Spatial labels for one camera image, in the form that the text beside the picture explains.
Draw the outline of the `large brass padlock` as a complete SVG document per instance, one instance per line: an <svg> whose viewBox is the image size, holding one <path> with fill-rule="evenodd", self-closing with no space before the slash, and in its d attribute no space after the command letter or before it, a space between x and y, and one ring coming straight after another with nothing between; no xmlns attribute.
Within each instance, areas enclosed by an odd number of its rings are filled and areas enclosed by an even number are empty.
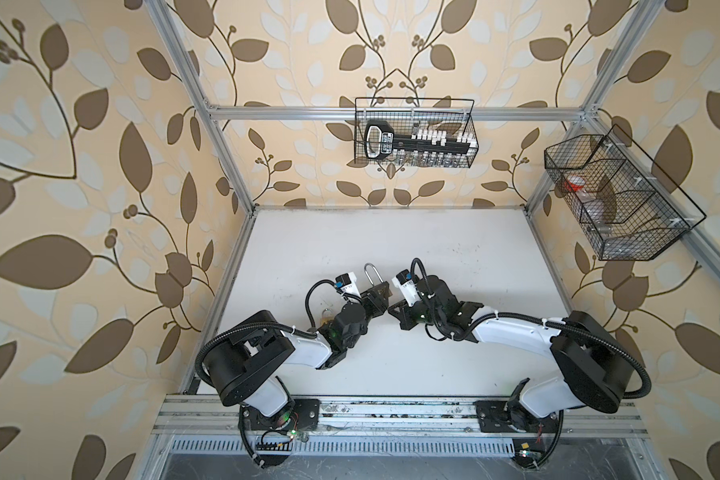
<svg viewBox="0 0 720 480"><path fill-rule="evenodd" d="M363 267L363 272L370 283L371 290L376 292L382 292L384 290L387 283L384 281L379 270L373 263L366 263Z"/></svg>

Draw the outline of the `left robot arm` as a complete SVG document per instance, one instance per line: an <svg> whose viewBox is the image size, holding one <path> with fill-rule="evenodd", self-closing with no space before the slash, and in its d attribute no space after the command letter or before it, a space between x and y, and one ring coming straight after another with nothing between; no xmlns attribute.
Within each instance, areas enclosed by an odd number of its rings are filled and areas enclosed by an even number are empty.
<svg viewBox="0 0 720 480"><path fill-rule="evenodd" d="M224 406L239 405L270 427L287 425L295 419L296 401L277 370L285 364L326 370L343 361L370 321L389 307L389 284L342 296L347 302L339 313L311 331L281 324L268 310L255 313L201 347L195 375L216 390Z"/></svg>

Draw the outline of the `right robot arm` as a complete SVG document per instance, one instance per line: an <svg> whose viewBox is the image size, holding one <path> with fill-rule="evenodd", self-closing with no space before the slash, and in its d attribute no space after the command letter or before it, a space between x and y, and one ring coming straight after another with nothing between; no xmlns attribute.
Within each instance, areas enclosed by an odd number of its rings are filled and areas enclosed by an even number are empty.
<svg viewBox="0 0 720 480"><path fill-rule="evenodd" d="M504 404L488 414L496 426L534 431L552 416L561 423L564 411L583 407L613 414L623 400L644 398L652 389L642 362L581 311L539 318L432 295L401 300L388 313L403 330L434 326L441 341L505 345L554 364L544 375L521 379Z"/></svg>

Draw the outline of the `black socket set holder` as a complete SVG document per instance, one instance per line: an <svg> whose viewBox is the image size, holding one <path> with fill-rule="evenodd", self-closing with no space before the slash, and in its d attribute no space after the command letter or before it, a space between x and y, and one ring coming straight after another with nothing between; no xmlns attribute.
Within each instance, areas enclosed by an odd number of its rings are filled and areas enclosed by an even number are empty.
<svg viewBox="0 0 720 480"><path fill-rule="evenodd" d="M372 160L386 159L390 155L397 158L403 153L469 157L478 150L478 142L470 133L459 133L456 137L449 137L446 131L431 129L404 133L402 127L395 129L383 120L369 121L359 143L365 157Z"/></svg>

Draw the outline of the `red capped jar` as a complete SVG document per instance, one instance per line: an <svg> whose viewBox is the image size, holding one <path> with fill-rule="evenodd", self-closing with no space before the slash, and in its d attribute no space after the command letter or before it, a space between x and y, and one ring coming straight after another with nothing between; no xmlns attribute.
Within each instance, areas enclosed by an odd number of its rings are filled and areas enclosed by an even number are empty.
<svg viewBox="0 0 720 480"><path fill-rule="evenodd" d="M562 190L565 193L576 193L586 186L586 179L578 175L568 175L563 179Z"/></svg>

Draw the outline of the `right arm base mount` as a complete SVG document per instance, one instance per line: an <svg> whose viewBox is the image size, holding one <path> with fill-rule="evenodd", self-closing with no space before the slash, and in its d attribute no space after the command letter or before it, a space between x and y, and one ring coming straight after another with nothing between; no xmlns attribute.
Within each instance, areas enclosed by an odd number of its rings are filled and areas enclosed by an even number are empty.
<svg viewBox="0 0 720 480"><path fill-rule="evenodd" d="M531 415L522 406L509 406L503 400L478 400L474 403L481 433L531 433L543 431L546 419Z"/></svg>

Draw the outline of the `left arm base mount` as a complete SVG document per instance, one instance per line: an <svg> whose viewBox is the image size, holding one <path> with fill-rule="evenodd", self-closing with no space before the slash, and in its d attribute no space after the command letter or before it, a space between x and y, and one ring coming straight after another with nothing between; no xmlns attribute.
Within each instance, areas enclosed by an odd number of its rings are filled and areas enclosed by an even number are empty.
<svg viewBox="0 0 720 480"><path fill-rule="evenodd" d="M253 431L314 431L319 422L321 402L316 398L290 399L271 417L249 405L241 412L245 426Z"/></svg>

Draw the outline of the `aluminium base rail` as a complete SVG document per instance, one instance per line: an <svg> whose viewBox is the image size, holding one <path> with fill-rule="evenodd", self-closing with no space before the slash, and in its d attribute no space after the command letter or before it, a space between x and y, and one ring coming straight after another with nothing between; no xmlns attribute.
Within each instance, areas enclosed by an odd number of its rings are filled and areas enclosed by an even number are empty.
<svg viewBox="0 0 720 480"><path fill-rule="evenodd" d="M289 430L371 436L495 435L535 436L556 431L551 415L529 430L503 419L500 397L297 396L299 404L286 421ZM238 419L253 430L260 425L250 412L224 407L210 395L170 395L164 400L154 434L232 434ZM562 431L576 438L646 438L636 406L627 402L615 414L590 408L568 410Z"/></svg>

